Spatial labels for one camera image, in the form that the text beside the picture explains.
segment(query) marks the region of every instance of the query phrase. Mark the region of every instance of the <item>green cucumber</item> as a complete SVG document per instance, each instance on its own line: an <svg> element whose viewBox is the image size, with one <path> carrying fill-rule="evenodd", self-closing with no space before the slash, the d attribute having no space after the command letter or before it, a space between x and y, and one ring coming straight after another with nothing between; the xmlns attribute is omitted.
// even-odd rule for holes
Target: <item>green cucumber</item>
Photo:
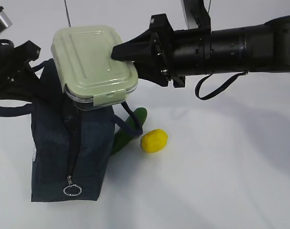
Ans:
<svg viewBox="0 0 290 229"><path fill-rule="evenodd" d="M147 118L147 110L146 108L139 107L134 111L135 116L139 119L141 125L143 126L146 118ZM128 117L125 121L131 128L136 129L135 123L132 119L132 117ZM114 142L113 142L113 148L111 151L111 155L116 154L121 149L123 149L131 140L134 138L131 137L128 133L126 133L124 130L120 129L116 132L114 135Z"/></svg>

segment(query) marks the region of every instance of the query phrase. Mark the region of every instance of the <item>toy lemon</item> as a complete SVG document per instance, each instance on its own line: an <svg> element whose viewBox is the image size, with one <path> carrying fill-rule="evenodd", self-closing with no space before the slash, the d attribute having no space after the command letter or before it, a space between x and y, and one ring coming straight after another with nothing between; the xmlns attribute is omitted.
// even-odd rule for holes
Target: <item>toy lemon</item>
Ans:
<svg viewBox="0 0 290 229"><path fill-rule="evenodd" d="M142 137L141 147L144 151L148 153L155 153L166 146L167 139L168 136L164 130L153 130Z"/></svg>

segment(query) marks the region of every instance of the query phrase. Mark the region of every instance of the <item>container lid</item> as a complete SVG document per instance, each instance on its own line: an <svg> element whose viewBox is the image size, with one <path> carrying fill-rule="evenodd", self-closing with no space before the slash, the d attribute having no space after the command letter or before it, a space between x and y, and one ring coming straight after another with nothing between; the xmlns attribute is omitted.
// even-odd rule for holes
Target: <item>container lid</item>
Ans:
<svg viewBox="0 0 290 229"><path fill-rule="evenodd" d="M52 53L63 91L79 103L94 107L126 100L138 82L132 62L111 59L122 43L108 26L70 27L54 35Z"/></svg>

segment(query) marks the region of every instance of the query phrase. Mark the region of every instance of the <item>cable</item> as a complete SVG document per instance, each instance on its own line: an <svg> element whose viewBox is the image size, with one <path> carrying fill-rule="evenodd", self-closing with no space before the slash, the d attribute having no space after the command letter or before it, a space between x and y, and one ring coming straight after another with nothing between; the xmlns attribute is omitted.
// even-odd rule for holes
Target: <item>cable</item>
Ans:
<svg viewBox="0 0 290 229"><path fill-rule="evenodd" d="M215 91L213 91L212 93L204 96L204 97L200 97L199 95L199 91L201 88L201 85L203 84L203 82L205 80L207 80L209 77L211 77L213 74L204 77L202 80L199 81L199 83L197 84L196 88L195 88L195 95L198 99L201 100L208 100L211 99L213 97L215 97L216 95L222 93L224 90L226 90L235 80L237 80L238 77L242 76L242 75L247 75L248 72L243 72L243 73L238 73L234 76L232 76L230 79L228 79L223 85L221 85L219 88L217 88Z"/></svg>
<svg viewBox="0 0 290 229"><path fill-rule="evenodd" d="M44 68L47 63L48 63L48 61L43 61L39 65L32 67L31 70L34 72L37 72L37 71L41 70L42 68Z"/></svg>
<svg viewBox="0 0 290 229"><path fill-rule="evenodd" d="M65 6L65 12L67 14L67 20L68 20L69 27L71 27L71 20L70 20L70 15L69 15L69 11L68 11L67 0L64 0L64 6Z"/></svg>
<svg viewBox="0 0 290 229"><path fill-rule="evenodd" d="M143 133L143 128L142 128L142 124L141 124L140 120L135 116L133 111L129 108L127 102L123 102L123 103L121 103L121 105L124 108L124 110L126 110L126 112L132 117L133 121L135 122L135 127L136 127L137 131Z"/></svg>
<svg viewBox="0 0 290 229"><path fill-rule="evenodd" d="M210 3L208 5L208 10L207 10L207 13L210 13L210 9L211 9L211 3L212 3L212 0L210 0Z"/></svg>

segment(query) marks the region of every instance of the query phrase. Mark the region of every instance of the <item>bag strap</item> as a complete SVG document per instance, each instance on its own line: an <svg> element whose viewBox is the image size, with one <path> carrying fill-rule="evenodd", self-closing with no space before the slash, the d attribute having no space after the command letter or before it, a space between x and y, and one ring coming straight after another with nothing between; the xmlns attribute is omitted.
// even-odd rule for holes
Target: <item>bag strap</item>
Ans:
<svg viewBox="0 0 290 229"><path fill-rule="evenodd" d="M133 111L129 108L127 102L122 103L122 107L127 111L127 113L132 117L133 121L135 122L136 130L130 127L125 121L123 121L119 116L113 115L111 121L117 124L121 129L126 131L132 137L139 137L143 134L143 128L141 125L140 120L135 116Z"/></svg>
<svg viewBox="0 0 290 229"><path fill-rule="evenodd" d="M44 68L47 61L43 61L41 64L32 68L34 72ZM26 104L20 107L1 107L0 106L0 117L19 117L23 115L29 115L33 112L33 104Z"/></svg>

